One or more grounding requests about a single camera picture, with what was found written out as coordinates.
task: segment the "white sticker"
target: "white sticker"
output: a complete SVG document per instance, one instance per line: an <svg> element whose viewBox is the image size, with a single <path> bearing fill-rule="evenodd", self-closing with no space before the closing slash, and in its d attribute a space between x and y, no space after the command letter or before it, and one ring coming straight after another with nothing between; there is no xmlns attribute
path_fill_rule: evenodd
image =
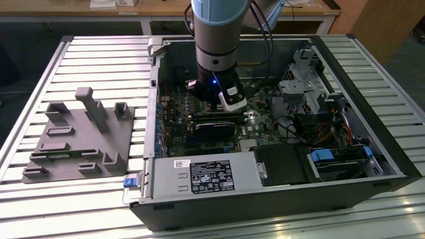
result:
<svg viewBox="0 0 425 239"><path fill-rule="evenodd" d="M190 160L174 160L174 168L187 168Z"/></svg>
<svg viewBox="0 0 425 239"><path fill-rule="evenodd" d="M122 11L122 12L118 12L118 15L137 15L137 13L135 12L125 12L125 11Z"/></svg>

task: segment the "blue drive latch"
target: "blue drive latch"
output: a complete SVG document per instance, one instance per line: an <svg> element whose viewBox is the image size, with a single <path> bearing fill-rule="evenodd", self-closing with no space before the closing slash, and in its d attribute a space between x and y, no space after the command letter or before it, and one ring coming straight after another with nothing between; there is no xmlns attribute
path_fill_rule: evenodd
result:
<svg viewBox="0 0 425 239"><path fill-rule="evenodd" d="M334 159L329 149L317 149L310 153L310 156L311 156L313 162Z"/></svg>

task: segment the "warning label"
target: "warning label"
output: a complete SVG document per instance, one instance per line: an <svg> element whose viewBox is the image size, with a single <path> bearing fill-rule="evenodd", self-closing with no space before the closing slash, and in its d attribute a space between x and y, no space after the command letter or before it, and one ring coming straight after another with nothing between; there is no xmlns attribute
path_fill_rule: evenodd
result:
<svg viewBox="0 0 425 239"><path fill-rule="evenodd" d="M190 163L190 179L194 194L234 190L230 161Z"/></svg>

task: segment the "aluminum extrusion table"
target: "aluminum extrusion table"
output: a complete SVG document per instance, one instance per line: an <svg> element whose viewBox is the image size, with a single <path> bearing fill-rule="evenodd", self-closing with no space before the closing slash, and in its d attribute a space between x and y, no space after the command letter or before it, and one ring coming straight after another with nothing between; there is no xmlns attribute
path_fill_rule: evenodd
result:
<svg viewBox="0 0 425 239"><path fill-rule="evenodd" d="M322 36L398 144L425 174L425 116L356 40ZM63 38L0 150L1 238L404 238L425 234L425 180L383 193L352 208L174 232L150 232L122 203L123 177L22 184L46 122L47 102L73 98L91 87L103 107L125 101L135 107L127 172L142 169L149 78L149 36ZM331 86L337 85L325 74Z"/></svg>

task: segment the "barcode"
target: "barcode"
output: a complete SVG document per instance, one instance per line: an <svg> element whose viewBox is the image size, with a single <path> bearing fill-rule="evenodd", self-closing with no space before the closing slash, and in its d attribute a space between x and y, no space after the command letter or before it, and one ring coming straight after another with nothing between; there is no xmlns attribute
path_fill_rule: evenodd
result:
<svg viewBox="0 0 425 239"><path fill-rule="evenodd" d="M190 164L190 160L174 160L174 168L185 168Z"/></svg>

